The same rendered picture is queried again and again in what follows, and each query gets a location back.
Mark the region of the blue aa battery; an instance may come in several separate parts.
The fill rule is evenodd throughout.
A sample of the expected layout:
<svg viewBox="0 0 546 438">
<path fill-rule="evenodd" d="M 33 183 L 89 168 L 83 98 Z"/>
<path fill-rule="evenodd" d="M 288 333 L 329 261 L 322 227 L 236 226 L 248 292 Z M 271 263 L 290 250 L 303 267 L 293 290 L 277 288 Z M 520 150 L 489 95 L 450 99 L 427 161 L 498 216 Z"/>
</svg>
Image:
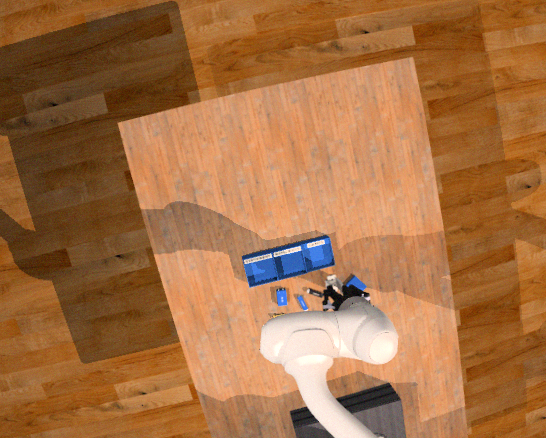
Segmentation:
<svg viewBox="0 0 546 438">
<path fill-rule="evenodd" d="M 308 307 L 307 307 L 305 301 L 303 300 L 302 296 L 301 295 L 297 296 L 297 299 L 298 299 L 299 303 L 301 304 L 303 310 L 307 311 Z"/>
</svg>

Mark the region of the blue nine-volt battery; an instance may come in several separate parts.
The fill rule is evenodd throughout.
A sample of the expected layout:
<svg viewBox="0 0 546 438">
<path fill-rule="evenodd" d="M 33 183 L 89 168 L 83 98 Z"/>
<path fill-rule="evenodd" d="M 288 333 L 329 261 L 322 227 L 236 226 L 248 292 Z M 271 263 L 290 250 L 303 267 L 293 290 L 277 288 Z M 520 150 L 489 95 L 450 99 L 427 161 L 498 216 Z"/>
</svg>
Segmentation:
<svg viewBox="0 0 546 438">
<path fill-rule="evenodd" d="M 278 306 L 287 305 L 286 289 L 276 289 Z"/>
</svg>

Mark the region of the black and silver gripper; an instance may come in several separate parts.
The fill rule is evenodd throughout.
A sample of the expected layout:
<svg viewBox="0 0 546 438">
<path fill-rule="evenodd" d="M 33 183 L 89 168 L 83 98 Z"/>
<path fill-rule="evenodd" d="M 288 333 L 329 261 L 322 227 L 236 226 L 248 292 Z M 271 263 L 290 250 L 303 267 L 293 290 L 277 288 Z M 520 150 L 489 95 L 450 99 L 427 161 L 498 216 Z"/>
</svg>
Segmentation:
<svg viewBox="0 0 546 438">
<path fill-rule="evenodd" d="M 333 309 L 333 311 L 338 311 L 338 309 L 339 309 L 340 305 L 343 303 L 343 301 L 345 301 L 346 299 L 348 299 L 350 297 L 354 297 L 354 296 L 364 297 L 370 302 L 370 293 L 364 292 L 364 291 L 362 291 L 361 289 L 357 288 L 354 285 L 346 286 L 340 281 L 339 278 L 336 278 L 336 284 L 337 284 L 337 288 L 339 289 L 339 291 L 343 294 L 343 297 L 342 297 L 341 294 L 339 294 L 333 288 L 333 285 L 331 285 L 331 283 L 328 280 L 325 280 L 325 284 L 326 284 L 326 289 L 323 290 L 324 300 L 322 301 L 323 311 L 328 311 L 328 309 Z M 331 304 L 331 302 L 329 300 L 329 296 L 332 298 L 333 301 L 336 298 L 337 299 Z M 340 300 L 340 302 L 338 302 L 338 300 Z"/>
</svg>

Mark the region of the black aa battery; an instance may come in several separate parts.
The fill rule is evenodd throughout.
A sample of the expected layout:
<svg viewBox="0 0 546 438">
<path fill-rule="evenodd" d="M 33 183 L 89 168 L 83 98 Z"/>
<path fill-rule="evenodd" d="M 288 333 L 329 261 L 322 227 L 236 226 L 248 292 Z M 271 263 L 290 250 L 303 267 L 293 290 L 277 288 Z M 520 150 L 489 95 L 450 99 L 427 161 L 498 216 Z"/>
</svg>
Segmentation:
<svg viewBox="0 0 546 438">
<path fill-rule="evenodd" d="M 323 295 L 324 295 L 323 293 L 320 293 L 318 291 L 315 291 L 315 290 L 312 290 L 312 289 L 309 289 L 309 288 L 307 289 L 307 293 L 311 294 L 311 295 L 314 295 L 314 296 L 317 296 L 317 297 L 320 297 L 320 298 L 322 298 Z"/>
</svg>

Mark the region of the blue three-compartment bin rack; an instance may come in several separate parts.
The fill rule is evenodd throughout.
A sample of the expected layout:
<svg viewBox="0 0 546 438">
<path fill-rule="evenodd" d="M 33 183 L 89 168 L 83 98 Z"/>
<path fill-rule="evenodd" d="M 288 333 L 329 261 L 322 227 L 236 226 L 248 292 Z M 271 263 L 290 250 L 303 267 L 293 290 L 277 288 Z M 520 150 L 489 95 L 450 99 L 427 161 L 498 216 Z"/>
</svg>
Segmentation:
<svg viewBox="0 0 546 438">
<path fill-rule="evenodd" d="M 249 288 L 334 266 L 328 235 L 244 255 L 242 260 Z"/>
</svg>

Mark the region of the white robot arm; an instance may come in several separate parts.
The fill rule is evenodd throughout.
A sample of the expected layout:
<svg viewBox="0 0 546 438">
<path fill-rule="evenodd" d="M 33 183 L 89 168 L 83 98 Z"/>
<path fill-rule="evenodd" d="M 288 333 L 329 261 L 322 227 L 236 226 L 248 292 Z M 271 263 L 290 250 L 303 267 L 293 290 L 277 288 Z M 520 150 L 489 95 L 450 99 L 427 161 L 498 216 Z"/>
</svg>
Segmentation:
<svg viewBox="0 0 546 438">
<path fill-rule="evenodd" d="M 333 357 L 385 364 L 396 355 L 398 333 L 388 316 L 371 305 L 354 296 L 338 311 L 283 314 L 261 329 L 261 354 L 295 378 L 308 409 L 334 438 L 384 438 L 343 407 L 326 382 Z"/>
</svg>

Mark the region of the white domino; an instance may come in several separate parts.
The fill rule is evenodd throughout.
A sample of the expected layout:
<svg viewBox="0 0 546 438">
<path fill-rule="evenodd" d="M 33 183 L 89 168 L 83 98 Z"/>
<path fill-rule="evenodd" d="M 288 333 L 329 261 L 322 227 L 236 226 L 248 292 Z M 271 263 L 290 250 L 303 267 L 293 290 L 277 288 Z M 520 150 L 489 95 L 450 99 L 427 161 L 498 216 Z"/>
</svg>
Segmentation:
<svg viewBox="0 0 546 438">
<path fill-rule="evenodd" d="M 336 275 L 328 275 L 327 280 L 333 285 L 333 288 L 337 291 Z"/>
</svg>

